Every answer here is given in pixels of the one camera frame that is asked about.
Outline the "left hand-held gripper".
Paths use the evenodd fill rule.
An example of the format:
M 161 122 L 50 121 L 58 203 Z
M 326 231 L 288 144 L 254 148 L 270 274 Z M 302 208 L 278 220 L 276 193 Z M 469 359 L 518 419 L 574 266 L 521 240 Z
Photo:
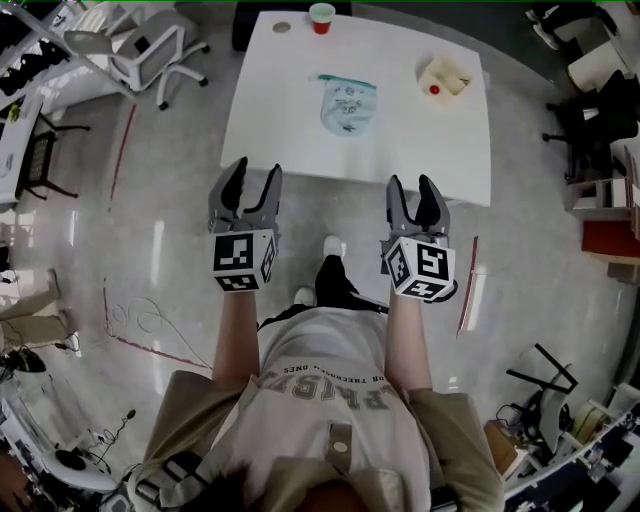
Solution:
M 278 254 L 277 215 L 283 171 L 276 164 L 258 203 L 238 216 L 248 158 L 224 169 L 208 195 L 208 229 L 213 235 L 212 273 L 226 293 L 252 292 L 270 282 Z

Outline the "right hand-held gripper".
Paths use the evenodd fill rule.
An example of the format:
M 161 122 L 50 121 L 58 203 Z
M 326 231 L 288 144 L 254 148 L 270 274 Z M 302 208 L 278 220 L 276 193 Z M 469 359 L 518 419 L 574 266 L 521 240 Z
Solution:
M 449 208 L 435 184 L 419 178 L 420 202 L 415 221 L 409 216 L 404 188 L 396 175 L 386 186 L 386 216 L 390 233 L 381 241 L 380 272 L 392 291 L 425 303 L 442 303 L 457 290 L 455 250 L 450 247 Z

